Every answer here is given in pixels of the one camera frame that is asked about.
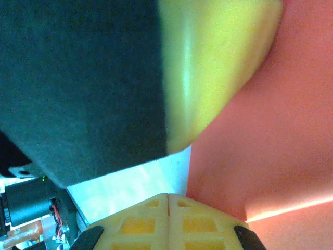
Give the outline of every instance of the black rubber corner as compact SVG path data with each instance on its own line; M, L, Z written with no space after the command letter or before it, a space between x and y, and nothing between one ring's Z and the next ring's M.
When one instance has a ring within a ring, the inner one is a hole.
M255 232L242 226L235 226L234 230L244 250L267 250Z
M102 226L95 226L84 231L69 250L93 250L103 231Z

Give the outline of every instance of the white surface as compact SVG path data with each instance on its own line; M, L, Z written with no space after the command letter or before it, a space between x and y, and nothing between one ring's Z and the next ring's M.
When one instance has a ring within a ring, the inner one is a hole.
M186 194L191 147L68 188L89 223L160 193Z

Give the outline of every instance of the orange wall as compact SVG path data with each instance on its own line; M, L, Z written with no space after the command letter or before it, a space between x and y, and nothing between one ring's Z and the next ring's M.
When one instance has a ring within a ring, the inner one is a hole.
M332 250L333 202L250 223L269 250Z
M285 2L266 62L193 144L190 198L244 220L333 198L332 13Z

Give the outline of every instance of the dark green foam block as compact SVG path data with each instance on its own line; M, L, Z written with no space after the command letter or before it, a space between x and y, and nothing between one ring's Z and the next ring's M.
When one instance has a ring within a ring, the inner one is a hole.
M166 155L157 1L7 0L0 16L0 130L45 175Z

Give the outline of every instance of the yellow 3d printed part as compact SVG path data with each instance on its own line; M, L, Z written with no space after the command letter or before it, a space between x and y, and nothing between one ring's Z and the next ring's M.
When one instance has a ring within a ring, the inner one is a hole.
M159 194L88 227L102 226L94 250L241 250L247 224L177 194Z
M279 0L159 0L168 152L187 147L263 62Z

